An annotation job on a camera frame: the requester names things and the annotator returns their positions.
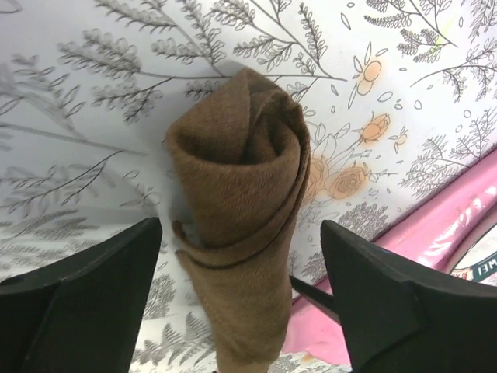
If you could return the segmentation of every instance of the patterned surface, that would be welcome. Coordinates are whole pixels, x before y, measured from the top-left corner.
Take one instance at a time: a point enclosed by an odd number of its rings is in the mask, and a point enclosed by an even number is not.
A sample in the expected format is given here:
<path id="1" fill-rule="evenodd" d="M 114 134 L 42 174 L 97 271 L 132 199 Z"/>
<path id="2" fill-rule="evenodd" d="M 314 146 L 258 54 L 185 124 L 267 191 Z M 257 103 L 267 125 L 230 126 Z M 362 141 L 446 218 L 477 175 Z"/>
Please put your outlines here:
<path id="1" fill-rule="evenodd" d="M 496 23 L 483 0 L 0 0 L 0 278 L 158 214 L 133 371 L 211 371 L 170 241 L 189 215 L 167 126 L 241 64 L 302 104 L 314 151 L 289 271 L 317 281 L 322 219 L 373 239 L 495 144 Z M 340 371 L 301 363 L 273 371 Z"/>

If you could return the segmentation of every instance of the felt fabric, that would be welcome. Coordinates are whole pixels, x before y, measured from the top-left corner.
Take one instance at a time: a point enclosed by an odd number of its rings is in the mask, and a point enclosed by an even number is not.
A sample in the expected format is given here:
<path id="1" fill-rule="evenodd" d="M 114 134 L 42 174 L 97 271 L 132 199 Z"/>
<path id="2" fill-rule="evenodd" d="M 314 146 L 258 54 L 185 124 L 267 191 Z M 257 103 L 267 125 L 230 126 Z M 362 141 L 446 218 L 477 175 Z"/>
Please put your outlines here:
<path id="1" fill-rule="evenodd" d="M 290 318 L 287 257 L 310 162 L 301 107 L 246 68 L 177 120 L 166 145 L 202 240 L 173 223 L 217 369 L 265 373 Z"/>

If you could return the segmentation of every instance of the fabric fold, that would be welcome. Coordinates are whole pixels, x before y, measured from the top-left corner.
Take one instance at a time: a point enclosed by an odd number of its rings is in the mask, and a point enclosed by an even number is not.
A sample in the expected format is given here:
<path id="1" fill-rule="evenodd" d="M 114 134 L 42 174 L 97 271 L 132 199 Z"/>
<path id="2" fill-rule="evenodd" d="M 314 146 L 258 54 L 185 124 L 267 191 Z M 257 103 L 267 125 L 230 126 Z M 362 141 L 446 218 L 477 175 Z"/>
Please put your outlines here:
<path id="1" fill-rule="evenodd" d="M 168 130 L 202 245 L 177 256 L 212 325 L 219 373 L 264 373 L 291 310 L 287 257 L 309 172 L 301 107 L 243 69 Z"/>

